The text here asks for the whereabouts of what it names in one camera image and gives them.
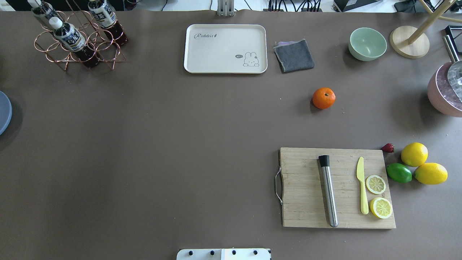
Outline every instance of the pink bowl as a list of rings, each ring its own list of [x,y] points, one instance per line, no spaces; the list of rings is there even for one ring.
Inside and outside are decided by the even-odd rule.
[[[430,79],[427,95],[430,103],[441,113],[462,118],[462,102],[448,82],[447,74],[451,62],[439,67]]]

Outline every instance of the wooden mug tree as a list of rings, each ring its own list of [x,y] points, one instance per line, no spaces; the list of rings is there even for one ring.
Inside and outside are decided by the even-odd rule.
[[[430,49],[430,41],[424,32],[437,19],[462,23],[462,20],[442,17],[441,15],[455,3],[456,0],[445,0],[435,12],[432,12],[423,0],[419,0],[423,7],[430,13],[430,17],[419,27],[401,26],[394,29],[390,34],[390,44],[400,55],[409,59],[418,59],[425,56]]]

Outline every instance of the strawberry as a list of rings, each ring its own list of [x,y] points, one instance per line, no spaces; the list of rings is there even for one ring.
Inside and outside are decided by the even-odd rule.
[[[385,153],[393,153],[395,151],[395,146],[392,143],[387,143],[382,147],[382,151]]]

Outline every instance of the tangerine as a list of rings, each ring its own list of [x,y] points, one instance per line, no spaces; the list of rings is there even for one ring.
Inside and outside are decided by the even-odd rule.
[[[335,94],[332,89],[328,87],[322,87],[313,94],[313,105],[319,109],[329,108],[334,102]]]

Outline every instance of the wooden cutting board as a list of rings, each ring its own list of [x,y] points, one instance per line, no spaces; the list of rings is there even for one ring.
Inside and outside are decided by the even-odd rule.
[[[330,157],[330,172],[339,221],[337,229],[396,228],[394,213],[387,219],[380,219],[370,211],[367,215],[362,214],[359,207],[360,186],[356,178],[356,165],[361,156],[364,157],[365,179],[370,175],[378,175],[386,183],[386,190],[380,195],[366,189],[368,203],[376,197],[383,197],[391,202],[381,150],[286,147],[280,149],[284,227],[332,228],[326,214],[318,160],[320,155]]]

